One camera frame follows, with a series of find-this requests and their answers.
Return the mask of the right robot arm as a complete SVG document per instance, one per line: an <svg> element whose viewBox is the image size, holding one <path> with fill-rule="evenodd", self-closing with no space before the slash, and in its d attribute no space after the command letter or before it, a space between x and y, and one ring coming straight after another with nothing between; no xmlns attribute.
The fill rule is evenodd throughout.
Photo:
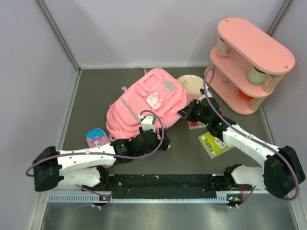
<svg viewBox="0 0 307 230"><path fill-rule="evenodd" d="M281 148L248 133L236 122L223 116L219 104L212 97L194 99L178 114L188 121L202 122L213 137L236 147L259 164L259 167L241 164L227 167L224 184L228 189L234 190L241 184L249 184L262 187L283 200L292 201L298 197L299 185L306 176L292 147Z"/></svg>

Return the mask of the pink student backpack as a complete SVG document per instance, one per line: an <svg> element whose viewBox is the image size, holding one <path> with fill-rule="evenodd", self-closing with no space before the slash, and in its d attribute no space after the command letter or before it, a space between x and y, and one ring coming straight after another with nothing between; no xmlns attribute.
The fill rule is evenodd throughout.
<svg viewBox="0 0 307 230"><path fill-rule="evenodd" d="M151 110L161 119L164 128L174 125L177 114L188 105L187 91L173 76L161 68L146 72L111 104L106 114L106 128L116 139L132 138L139 134L141 111Z"/></svg>

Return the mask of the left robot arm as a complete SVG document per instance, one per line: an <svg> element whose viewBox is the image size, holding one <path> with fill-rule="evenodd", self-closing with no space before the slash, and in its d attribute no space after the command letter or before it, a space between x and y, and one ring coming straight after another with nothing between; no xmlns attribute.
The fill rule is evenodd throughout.
<svg viewBox="0 0 307 230"><path fill-rule="evenodd" d="M63 185L107 188L107 166L145 158L158 150L166 151L170 139L163 129L142 131L134 138L117 139L102 146L80 150L45 148L33 161L34 188L45 192Z"/></svg>

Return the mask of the green comic book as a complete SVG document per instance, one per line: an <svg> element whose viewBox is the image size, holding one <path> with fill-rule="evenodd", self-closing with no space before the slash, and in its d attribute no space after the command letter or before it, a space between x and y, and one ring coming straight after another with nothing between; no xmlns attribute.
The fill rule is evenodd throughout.
<svg viewBox="0 0 307 230"><path fill-rule="evenodd" d="M212 136L209 132L202 134L198 139L211 159L234 148L234 146Z"/></svg>

